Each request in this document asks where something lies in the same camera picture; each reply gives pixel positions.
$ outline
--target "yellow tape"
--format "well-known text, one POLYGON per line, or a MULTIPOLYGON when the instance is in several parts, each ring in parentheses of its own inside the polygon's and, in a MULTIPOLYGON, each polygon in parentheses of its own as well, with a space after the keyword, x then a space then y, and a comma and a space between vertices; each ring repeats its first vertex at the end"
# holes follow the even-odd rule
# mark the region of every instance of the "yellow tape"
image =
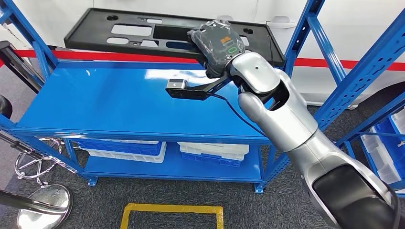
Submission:
POLYGON ((224 210, 222 207, 130 203, 130 204, 127 204, 124 208, 124 214, 122 215, 120 229, 128 228, 130 211, 216 214, 216 228, 224 229, 224 210))

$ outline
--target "plastic wrap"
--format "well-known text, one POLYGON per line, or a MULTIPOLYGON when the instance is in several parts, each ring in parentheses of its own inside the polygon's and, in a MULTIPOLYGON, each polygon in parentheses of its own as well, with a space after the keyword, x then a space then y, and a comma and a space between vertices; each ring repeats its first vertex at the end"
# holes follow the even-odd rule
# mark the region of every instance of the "plastic wrap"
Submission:
POLYGON ((209 21, 189 31, 189 36, 207 58, 205 68, 209 78, 221 77, 229 61, 245 52, 242 39, 225 20, 209 21))

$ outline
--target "plastic crate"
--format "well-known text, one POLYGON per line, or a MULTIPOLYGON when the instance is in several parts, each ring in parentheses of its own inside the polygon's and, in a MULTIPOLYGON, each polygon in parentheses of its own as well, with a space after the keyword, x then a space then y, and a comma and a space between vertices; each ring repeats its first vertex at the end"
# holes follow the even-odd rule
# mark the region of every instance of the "plastic crate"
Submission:
POLYGON ((208 154, 208 155, 215 155, 219 156, 223 159, 230 159, 230 160, 236 160, 236 161, 243 161, 245 158, 244 154, 231 154, 231 153, 213 153, 213 152, 205 152, 202 149, 197 149, 189 146, 184 146, 180 145, 180 151, 182 153, 189 153, 189 154, 196 154, 196 155, 201 155, 201 154, 208 154))
MULTIPOLYGON (((405 107, 396 114, 391 115, 389 120, 397 134, 405 134, 405 107)), ((405 137, 400 137, 399 139, 405 141, 405 137)))
MULTIPOLYGON (((379 133, 394 134, 395 130, 389 120, 381 122, 375 126, 375 130, 379 133)), ((390 157, 394 162, 394 166, 402 179, 405 178, 405 145, 401 144, 399 137, 379 136, 385 148, 388 150, 390 157)))
POLYGON ((88 151, 91 156, 101 156, 101 157, 108 157, 108 158, 122 159, 122 160, 162 163, 164 160, 165 153, 166 153, 166 142, 161 142, 158 145, 160 145, 160 148, 159 148, 159 154, 157 156, 148 156, 148 155, 141 155, 141 154, 124 153, 124 152, 107 151, 107 150, 95 150, 95 149, 86 149, 86 148, 82 148, 82 149, 88 151))
POLYGON ((157 142, 157 144, 138 144, 95 139, 75 139, 75 141, 81 149, 85 150, 115 151, 147 156, 158 156, 162 144, 162 142, 157 142))
MULTIPOLYGON (((374 126, 370 129, 370 132, 376 133, 374 126)), ((362 135, 361 140, 367 150, 366 153, 370 154, 373 159, 380 179, 388 184, 401 180, 394 162, 379 136, 362 135)))
POLYGON ((205 153, 213 154, 242 154, 249 153, 249 145, 235 144, 217 144, 217 143, 194 143, 194 142, 178 142, 181 146, 187 146, 195 149, 200 149, 205 153))
POLYGON ((219 163, 220 165, 224 166, 232 166, 232 167, 239 167, 241 162, 229 159, 222 159, 220 156, 209 155, 209 154, 189 154, 182 152, 183 159, 192 160, 192 161, 204 161, 204 162, 211 162, 211 163, 219 163))

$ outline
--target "robotic arm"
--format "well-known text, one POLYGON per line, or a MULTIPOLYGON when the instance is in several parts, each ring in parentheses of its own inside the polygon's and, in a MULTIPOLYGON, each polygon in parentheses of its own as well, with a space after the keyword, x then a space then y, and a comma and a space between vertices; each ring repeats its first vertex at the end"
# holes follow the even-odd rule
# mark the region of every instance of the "robotic arm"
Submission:
POLYGON ((245 52, 239 35, 226 21, 209 21, 189 35, 207 57, 207 76, 220 78, 197 87, 189 87, 185 80, 169 80, 166 91, 171 97, 205 100, 233 81, 239 88, 241 110, 287 153, 304 192, 329 225, 343 229, 405 228, 395 192, 318 129, 306 101, 285 72, 274 69, 258 53, 245 52), (270 99, 273 102, 267 109, 264 104, 270 99), (397 202, 395 210, 391 195, 397 202))

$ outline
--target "black cable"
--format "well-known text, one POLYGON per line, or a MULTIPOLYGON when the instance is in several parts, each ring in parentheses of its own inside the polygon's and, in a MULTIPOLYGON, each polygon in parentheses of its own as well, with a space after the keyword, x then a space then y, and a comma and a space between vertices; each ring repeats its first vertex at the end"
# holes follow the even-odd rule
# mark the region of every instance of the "black cable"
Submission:
POLYGON ((385 186, 387 186, 388 191, 391 193, 394 199, 394 222, 393 222, 393 229, 398 229, 399 227, 399 219, 401 217, 401 213, 399 212, 400 209, 400 202, 398 200, 398 196, 396 195, 395 191, 384 181, 382 181, 385 186))
POLYGON ((218 94, 215 93, 210 93, 208 92, 209 95, 214 96, 216 98, 222 99, 224 100, 228 106, 231 108, 231 110, 235 113, 236 116, 238 116, 244 123, 248 124, 251 128, 253 128, 254 130, 256 130, 259 134, 263 135, 264 137, 267 137, 263 132, 261 132, 259 129, 257 129, 254 125, 252 125, 250 122, 246 121, 236 110, 235 108, 232 106, 232 104, 223 96, 220 96, 218 94))

